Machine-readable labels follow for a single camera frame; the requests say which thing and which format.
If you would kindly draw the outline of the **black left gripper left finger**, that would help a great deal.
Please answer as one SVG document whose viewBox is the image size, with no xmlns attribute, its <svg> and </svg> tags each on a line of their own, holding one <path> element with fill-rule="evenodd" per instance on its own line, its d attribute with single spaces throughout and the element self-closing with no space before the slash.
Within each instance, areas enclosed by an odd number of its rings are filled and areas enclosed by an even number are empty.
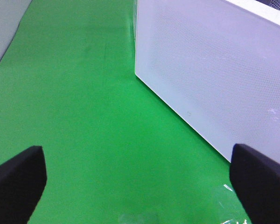
<svg viewBox="0 0 280 224">
<path fill-rule="evenodd" d="M 26 224 L 47 183 L 44 151 L 31 146 L 0 165 L 0 224 Z"/>
</svg>

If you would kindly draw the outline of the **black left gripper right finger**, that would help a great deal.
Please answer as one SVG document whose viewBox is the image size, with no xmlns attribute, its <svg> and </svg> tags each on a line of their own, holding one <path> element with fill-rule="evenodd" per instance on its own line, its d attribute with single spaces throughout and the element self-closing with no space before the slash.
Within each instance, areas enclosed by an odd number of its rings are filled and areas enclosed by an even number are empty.
<svg viewBox="0 0 280 224">
<path fill-rule="evenodd" d="M 235 144 L 229 178 L 253 224 L 280 224 L 280 164 L 246 144 Z"/>
</svg>

